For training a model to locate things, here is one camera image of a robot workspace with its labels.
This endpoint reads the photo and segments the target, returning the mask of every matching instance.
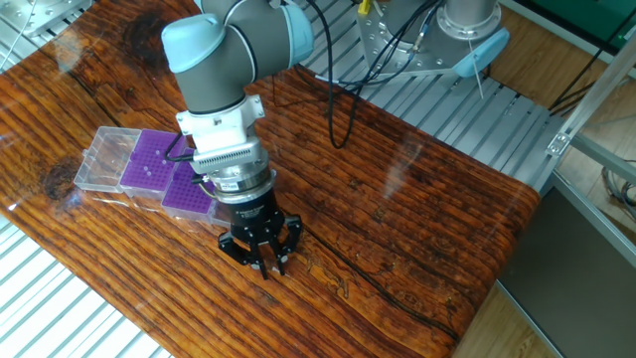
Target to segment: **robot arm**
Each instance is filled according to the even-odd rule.
[[[204,0],[203,14],[168,25],[162,40],[191,113],[228,109],[243,87],[309,57],[313,31],[295,5],[264,0]]]
[[[204,14],[168,25],[162,33],[170,70],[188,111],[177,119],[183,134],[192,134],[199,174],[220,169],[218,158],[235,156],[224,166],[259,159],[251,132],[264,116],[257,96],[243,88],[288,69],[313,52],[313,30],[303,11],[291,4],[272,8],[264,0],[199,1]]]
[[[284,217],[276,204],[275,173],[253,127],[264,109],[258,95],[247,96],[243,88],[309,57],[311,23],[294,4],[274,9],[265,0],[196,3],[203,14],[168,25],[161,36],[188,108],[177,121],[197,146],[187,159],[204,181],[214,183],[214,195],[230,212],[231,230],[219,237],[219,248],[266,278],[258,246],[269,244],[284,274],[282,265],[298,243],[302,223]],[[288,236],[280,243],[283,226]]]

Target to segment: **wood grain tabletop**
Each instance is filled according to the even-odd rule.
[[[0,76],[0,212],[177,357],[450,356],[539,195],[372,104],[336,150],[324,94],[296,74],[246,89],[278,203],[305,224],[286,276],[220,252],[225,228],[73,185],[100,126],[177,131],[159,36],[196,10],[96,2]]]

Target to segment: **transparent plastic lid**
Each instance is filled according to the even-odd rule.
[[[122,193],[119,180],[126,169],[140,129],[103,126],[97,130],[74,183],[83,190]]]

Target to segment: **white cable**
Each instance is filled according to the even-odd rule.
[[[477,86],[479,86],[479,94],[484,99],[484,90],[481,87],[481,79],[479,78],[479,71],[477,71],[477,61],[475,61],[475,53],[473,51],[473,44],[468,39],[468,47],[470,48],[470,58],[473,60],[473,68],[475,69],[475,78],[477,79]]]
[[[376,11],[380,15],[380,17],[385,16],[385,13],[382,11],[382,8],[380,7],[380,4],[378,4],[378,0],[374,0],[374,7],[376,8]]]
[[[36,9],[36,4],[37,3],[38,3],[38,0],[33,0],[33,6],[31,6],[31,11],[29,12],[29,17],[27,18],[27,22],[24,23],[24,26],[22,27],[22,30],[20,30],[20,34],[18,34],[18,37],[13,42],[13,45],[11,45],[11,47],[9,48],[9,52],[7,53],[7,56],[5,56],[4,61],[2,62],[2,65],[0,65],[0,72],[4,72],[3,69],[4,69],[4,66],[7,63],[7,60],[9,60],[9,56],[11,56],[11,54],[13,53],[13,49],[15,49],[16,44],[18,43],[18,40],[20,40],[20,38],[24,34],[24,31],[27,29],[27,26],[29,25],[29,22],[31,22],[31,16],[33,15],[33,11]]]

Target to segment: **clear plastic box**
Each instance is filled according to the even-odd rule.
[[[128,165],[119,185],[130,198],[135,196],[162,200],[172,181],[176,163],[167,161],[164,153],[177,134],[143,129],[130,154]],[[179,139],[170,151],[171,156],[181,155],[186,138]]]
[[[88,150],[73,181],[80,189],[123,193],[119,180],[130,158],[140,129],[102,126]]]

